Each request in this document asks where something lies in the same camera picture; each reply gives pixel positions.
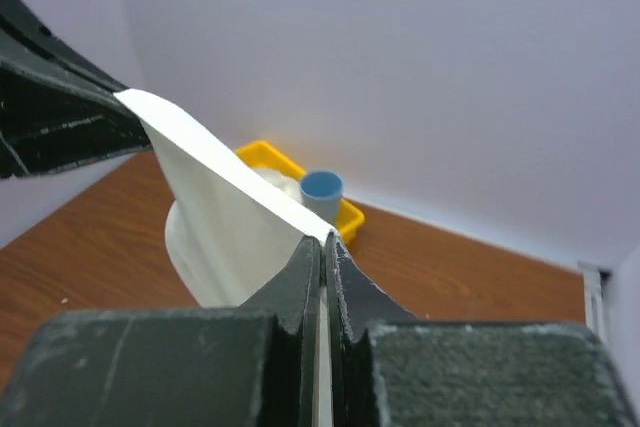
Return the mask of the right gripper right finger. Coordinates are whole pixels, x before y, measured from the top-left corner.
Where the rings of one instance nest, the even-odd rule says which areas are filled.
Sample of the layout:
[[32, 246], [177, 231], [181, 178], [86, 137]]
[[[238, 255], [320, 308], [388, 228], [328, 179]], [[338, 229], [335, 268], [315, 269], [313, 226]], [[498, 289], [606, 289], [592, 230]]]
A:
[[337, 426], [632, 426], [603, 343], [567, 322], [422, 320], [325, 244]]

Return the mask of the white cloth napkin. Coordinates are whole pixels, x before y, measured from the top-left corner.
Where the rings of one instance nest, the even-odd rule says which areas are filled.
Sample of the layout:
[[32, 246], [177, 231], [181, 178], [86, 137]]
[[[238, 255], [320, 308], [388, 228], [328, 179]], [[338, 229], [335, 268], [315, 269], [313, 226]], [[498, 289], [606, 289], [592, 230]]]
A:
[[311, 348], [312, 423], [334, 423], [325, 266], [304, 261], [294, 281], [285, 266], [303, 240], [323, 248], [334, 228], [249, 168], [172, 102], [136, 89], [117, 99], [141, 121], [174, 195], [165, 225], [171, 263], [203, 307], [240, 306], [274, 288], [259, 307], [290, 309]]

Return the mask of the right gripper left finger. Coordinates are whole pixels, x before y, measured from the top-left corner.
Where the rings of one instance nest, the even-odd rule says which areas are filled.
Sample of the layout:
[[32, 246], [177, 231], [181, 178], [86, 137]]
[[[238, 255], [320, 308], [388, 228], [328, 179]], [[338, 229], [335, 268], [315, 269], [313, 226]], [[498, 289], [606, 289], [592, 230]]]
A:
[[235, 308], [75, 311], [34, 334], [5, 426], [310, 426], [320, 245]]

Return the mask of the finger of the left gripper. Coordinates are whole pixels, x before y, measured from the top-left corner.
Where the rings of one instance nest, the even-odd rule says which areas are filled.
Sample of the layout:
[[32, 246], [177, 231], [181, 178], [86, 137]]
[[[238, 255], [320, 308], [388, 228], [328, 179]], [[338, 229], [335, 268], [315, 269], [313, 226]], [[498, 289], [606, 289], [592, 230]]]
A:
[[1, 0], [1, 175], [56, 175], [148, 150], [125, 85], [74, 51], [22, 0]]

